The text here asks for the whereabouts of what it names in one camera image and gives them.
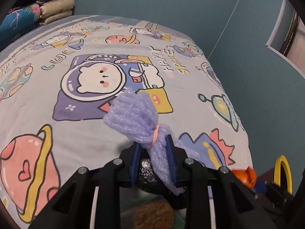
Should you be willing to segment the orange tangerine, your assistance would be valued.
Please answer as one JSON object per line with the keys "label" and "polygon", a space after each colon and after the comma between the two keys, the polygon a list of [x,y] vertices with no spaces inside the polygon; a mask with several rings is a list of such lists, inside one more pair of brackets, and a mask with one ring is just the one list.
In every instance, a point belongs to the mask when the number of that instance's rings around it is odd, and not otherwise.
{"label": "orange tangerine", "polygon": [[253,189],[256,180],[257,180],[257,175],[256,172],[250,168],[247,167],[245,170],[232,170],[232,173],[249,189]]}

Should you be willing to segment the yellow-rimmed red trash bin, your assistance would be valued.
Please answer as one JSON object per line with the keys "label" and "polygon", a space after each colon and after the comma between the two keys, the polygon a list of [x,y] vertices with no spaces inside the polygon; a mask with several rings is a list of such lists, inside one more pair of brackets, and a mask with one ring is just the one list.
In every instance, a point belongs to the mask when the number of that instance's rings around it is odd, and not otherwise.
{"label": "yellow-rimmed red trash bin", "polygon": [[257,177],[261,182],[274,182],[279,187],[285,189],[289,194],[293,194],[292,173],[288,160],[284,155],[279,156],[274,163],[274,167]]}

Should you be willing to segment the beige folded blanket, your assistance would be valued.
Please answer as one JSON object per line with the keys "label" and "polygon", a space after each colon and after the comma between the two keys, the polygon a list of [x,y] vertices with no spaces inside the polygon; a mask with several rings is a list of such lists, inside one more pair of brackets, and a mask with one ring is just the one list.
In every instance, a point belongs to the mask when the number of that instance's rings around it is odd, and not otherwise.
{"label": "beige folded blanket", "polygon": [[39,24],[47,25],[73,14],[75,0],[52,0],[40,6]]}

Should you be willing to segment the blue floral folded quilt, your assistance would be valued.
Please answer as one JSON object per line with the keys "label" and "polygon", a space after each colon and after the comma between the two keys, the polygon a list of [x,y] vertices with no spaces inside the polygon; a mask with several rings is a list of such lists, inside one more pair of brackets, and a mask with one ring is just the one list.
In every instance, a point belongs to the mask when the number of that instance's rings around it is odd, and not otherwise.
{"label": "blue floral folded quilt", "polygon": [[40,7],[32,4],[8,14],[1,23],[1,51],[18,38],[35,28]]}

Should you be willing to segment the window with frosted glass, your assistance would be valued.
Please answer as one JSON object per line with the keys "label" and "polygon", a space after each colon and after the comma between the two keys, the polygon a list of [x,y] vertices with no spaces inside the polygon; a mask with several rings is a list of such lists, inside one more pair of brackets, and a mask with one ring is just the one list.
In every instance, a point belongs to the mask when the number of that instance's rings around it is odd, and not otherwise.
{"label": "window with frosted glass", "polygon": [[296,37],[299,22],[300,16],[293,5],[288,0],[282,0],[274,29],[265,46],[285,60],[304,78],[304,72],[287,57]]}

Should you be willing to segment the green snack packet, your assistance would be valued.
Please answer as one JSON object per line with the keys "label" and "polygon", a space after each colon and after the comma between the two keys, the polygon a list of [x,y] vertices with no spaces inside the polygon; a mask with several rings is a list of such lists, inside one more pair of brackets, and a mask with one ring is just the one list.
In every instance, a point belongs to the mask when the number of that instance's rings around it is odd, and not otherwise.
{"label": "green snack packet", "polygon": [[184,228],[184,220],[157,195],[145,195],[120,202],[121,228]]}

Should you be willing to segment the cartoon space print bedsheet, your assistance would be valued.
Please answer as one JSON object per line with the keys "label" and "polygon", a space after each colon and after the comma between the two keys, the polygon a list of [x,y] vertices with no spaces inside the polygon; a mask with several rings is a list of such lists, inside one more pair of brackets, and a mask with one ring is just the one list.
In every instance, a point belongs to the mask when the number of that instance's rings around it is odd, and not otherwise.
{"label": "cartoon space print bedsheet", "polygon": [[129,140],[104,124],[117,96],[147,93],[159,123],[209,168],[252,166],[248,135],[202,50],[148,22],[71,16],[1,51],[1,201],[21,228],[80,166]]}

